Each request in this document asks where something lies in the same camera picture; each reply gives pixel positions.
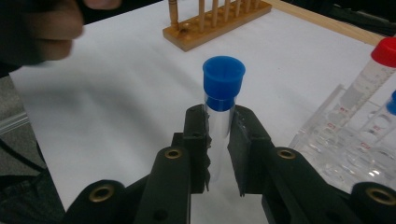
brass screw insert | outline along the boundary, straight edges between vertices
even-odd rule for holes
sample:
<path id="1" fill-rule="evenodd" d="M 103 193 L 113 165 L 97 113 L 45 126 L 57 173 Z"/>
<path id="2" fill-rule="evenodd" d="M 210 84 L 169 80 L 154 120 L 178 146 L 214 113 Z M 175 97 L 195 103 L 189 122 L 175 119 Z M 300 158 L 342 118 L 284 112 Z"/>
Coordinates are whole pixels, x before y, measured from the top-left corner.
<path id="1" fill-rule="evenodd" d="M 176 149 L 176 148 L 171 148 L 165 151 L 165 157 L 168 159 L 177 159 L 179 157 L 181 157 L 182 153 L 180 149 Z"/>
<path id="2" fill-rule="evenodd" d="M 278 150 L 277 155 L 286 160 L 293 160 L 296 158 L 296 154 L 287 149 Z"/>
<path id="3" fill-rule="evenodd" d="M 104 184 L 91 191 L 90 201 L 93 203 L 101 203 L 111 198 L 113 194 L 114 194 L 114 186 L 109 184 Z"/>
<path id="4" fill-rule="evenodd" d="M 389 192 L 383 189 L 377 188 L 368 188 L 366 190 L 367 195 L 370 196 L 371 199 L 378 203 L 382 203 L 385 205 L 393 206 L 396 205 L 395 196 L 391 195 Z"/>

table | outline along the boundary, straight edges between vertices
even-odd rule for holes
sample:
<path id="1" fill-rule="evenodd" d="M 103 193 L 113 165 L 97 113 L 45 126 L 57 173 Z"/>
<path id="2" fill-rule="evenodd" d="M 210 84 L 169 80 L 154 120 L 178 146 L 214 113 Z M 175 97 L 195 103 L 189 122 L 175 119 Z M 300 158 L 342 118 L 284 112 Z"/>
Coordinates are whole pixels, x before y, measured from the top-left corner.
<path id="1" fill-rule="evenodd" d="M 383 38 L 381 35 L 367 32 L 354 25 L 319 15 L 318 13 L 306 10 L 304 8 L 292 6 L 291 4 L 285 3 L 283 1 L 267 0 L 266 2 L 273 5 L 274 8 L 284 11 L 290 15 L 301 18 L 305 21 L 310 21 L 336 33 L 352 37 L 373 46 L 376 46 Z"/>
<path id="2" fill-rule="evenodd" d="M 197 14 L 196 2 L 179 1 L 180 21 Z M 167 2 L 143 7 L 86 26 L 69 58 L 11 74 L 65 209 L 92 182 L 128 186 L 149 173 L 156 153 L 182 131 L 185 110 L 203 102 L 208 58 L 245 64 L 237 103 L 286 147 L 374 48 L 276 8 L 189 52 L 163 38 L 168 25 Z M 373 100 L 382 104 L 395 83 L 391 78 Z M 225 155 L 221 180 L 192 195 L 191 223 L 263 222 L 261 196 L 239 198 Z"/>

human hand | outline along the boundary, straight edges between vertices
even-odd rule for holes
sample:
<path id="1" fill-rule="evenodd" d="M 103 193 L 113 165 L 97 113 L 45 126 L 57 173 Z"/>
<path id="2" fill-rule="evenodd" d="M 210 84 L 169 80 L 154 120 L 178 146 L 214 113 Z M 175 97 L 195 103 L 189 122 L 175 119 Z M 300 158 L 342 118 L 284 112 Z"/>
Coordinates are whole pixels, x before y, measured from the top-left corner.
<path id="1" fill-rule="evenodd" d="M 26 22 L 42 59 L 61 60 L 72 49 L 73 39 L 83 33 L 83 19 L 75 0 L 56 0 L 45 12 L 26 14 Z M 113 9 L 121 0 L 84 0 L 92 9 Z"/>

blue cap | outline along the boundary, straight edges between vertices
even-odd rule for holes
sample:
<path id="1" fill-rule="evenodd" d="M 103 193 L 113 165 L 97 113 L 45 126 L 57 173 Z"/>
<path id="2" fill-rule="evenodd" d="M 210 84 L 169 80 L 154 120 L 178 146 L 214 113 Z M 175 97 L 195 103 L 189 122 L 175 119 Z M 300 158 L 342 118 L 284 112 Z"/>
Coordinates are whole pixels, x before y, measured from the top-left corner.
<path id="1" fill-rule="evenodd" d="M 393 92 L 389 102 L 387 103 L 387 110 L 390 114 L 396 115 L 396 91 Z"/>
<path id="2" fill-rule="evenodd" d="M 217 56 L 204 63 L 206 104 L 216 111 L 229 110 L 241 90 L 245 66 L 235 58 Z"/>

black cable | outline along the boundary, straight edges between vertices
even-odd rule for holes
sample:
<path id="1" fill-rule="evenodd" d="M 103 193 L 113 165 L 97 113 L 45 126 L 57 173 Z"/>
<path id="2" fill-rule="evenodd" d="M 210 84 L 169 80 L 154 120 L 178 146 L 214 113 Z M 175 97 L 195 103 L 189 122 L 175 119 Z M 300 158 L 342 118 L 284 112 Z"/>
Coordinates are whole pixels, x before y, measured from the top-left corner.
<path id="1" fill-rule="evenodd" d="M 41 166 L 35 164 L 32 161 L 29 161 L 28 159 L 24 158 L 20 153 L 14 151 L 9 145 L 7 145 L 2 139 L 0 139 L 0 147 L 8 153 L 10 156 L 15 158 L 16 160 L 22 162 L 23 164 L 29 166 L 30 168 L 38 171 L 38 172 L 43 172 L 45 169 L 42 168 Z"/>
<path id="2" fill-rule="evenodd" d="M 385 36 L 393 36 L 396 34 L 396 27 L 391 27 L 391 26 L 387 26 L 387 25 L 376 25 L 376 24 L 367 24 L 367 23 L 361 23 L 358 21 L 353 21 L 353 20 L 349 20 L 349 19 L 345 19 L 345 18 L 340 18 L 337 16 L 333 16 L 331 15 L 330 18 L 333 18 L 335 20 L 338 21 L 343 21 L 346 23 L 350 23 L 353 24 L 357 27 L 360 27 L 363 30 L 367 30 L 373 33 L 377 33 L 380 35 L 385 35 Z"/>

